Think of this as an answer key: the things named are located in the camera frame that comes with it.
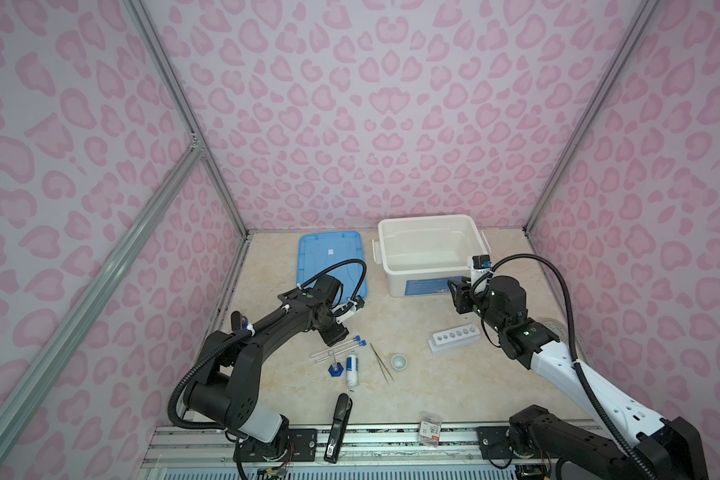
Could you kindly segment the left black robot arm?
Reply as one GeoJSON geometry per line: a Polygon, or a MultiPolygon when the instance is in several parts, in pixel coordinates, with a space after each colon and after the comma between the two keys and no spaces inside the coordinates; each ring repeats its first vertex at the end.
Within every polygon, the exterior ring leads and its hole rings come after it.
{"type": "Polygon", "coordinates": [[[287,419],[257,404],[263,364],[302,332],[318,332],[327,346],[344,340],[348,329],[334,307],[342,292],[338,279],[323,275],[312,286],[280,294],[280,307],[261,320],[231,333],[210,334],[199,359],[169,397],[171,424],[186,430],[224,430],[266,444],[279,442],[287,419]]]}

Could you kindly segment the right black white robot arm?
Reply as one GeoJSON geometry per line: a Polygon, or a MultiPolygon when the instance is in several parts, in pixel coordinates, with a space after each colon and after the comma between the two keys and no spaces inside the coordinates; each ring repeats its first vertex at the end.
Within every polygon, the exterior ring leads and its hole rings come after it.
{"type": "Polygon", "coordinates": [[[475,293],[462,277],[448,289],[455,309],[477,314],[509,359],[557,387],[606,432],[596,435],[531,405],[509,419],[511,453],[547,453],[601,479],[708,478],[698,430],[646,407],[583,363],[573,342],[562,342],[529,316],[526,292],[515,278],[493,277],[475,293]]]}

